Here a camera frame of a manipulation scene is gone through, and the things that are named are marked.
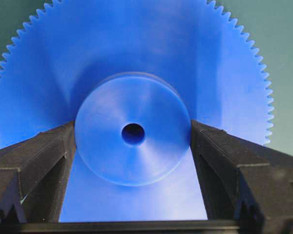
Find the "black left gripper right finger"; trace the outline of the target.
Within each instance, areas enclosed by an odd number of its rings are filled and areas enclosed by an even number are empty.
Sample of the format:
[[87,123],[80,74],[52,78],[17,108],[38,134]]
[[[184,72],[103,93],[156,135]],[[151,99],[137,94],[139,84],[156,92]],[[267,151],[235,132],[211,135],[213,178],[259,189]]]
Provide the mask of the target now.
[[293,156],[195,120],[190,148],[208,219],[293,234]]

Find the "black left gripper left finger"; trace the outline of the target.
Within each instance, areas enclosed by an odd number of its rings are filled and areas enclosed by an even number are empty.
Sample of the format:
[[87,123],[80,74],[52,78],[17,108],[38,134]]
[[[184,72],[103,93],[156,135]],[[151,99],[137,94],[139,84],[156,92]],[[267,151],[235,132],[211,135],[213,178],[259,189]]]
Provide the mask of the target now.
[[0,149],[0,223],[58,222],[75,151],[72,121]]

